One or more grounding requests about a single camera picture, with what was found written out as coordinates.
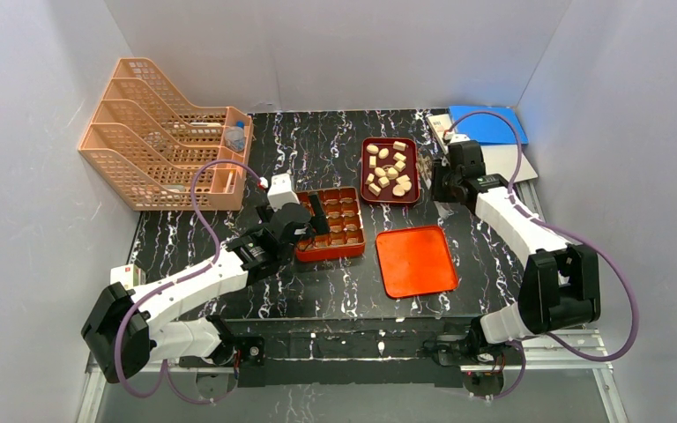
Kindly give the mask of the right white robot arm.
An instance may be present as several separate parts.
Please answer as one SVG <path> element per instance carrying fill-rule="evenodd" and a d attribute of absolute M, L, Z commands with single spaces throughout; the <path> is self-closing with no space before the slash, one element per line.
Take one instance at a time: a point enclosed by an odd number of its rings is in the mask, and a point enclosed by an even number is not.
<path fill-rule="evenodd" d="M 495 353 L 508 341 L 596 321 L 601 312 L 597 253 L 539 225 L 499 174 L 489 174 L 480 145 L 452 142 L 435 160 L 432 195 L 458 202 L 493 229 L 524 266 L 517 300 L 472 320 L 458 350 Z"/>

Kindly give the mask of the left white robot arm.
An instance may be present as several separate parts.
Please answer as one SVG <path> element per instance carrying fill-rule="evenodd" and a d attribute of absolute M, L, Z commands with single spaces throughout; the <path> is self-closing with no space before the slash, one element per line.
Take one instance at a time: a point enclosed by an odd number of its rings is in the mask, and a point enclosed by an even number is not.
<path fill-rule="evenodd" d="M 320 197 L 260 208 L 260 224 L 221 246 L 219 252 L 156 282 L 126 288 L 105 286 L 82 329 L 98 366 L 110 383 L 127 381 L 151 361 L 214 359 L 241 345 L 217 316 L 183 321 L 182 315 L 223 294 L 240 291 L 291 263 L 297 246 L 329 231 Z"/>

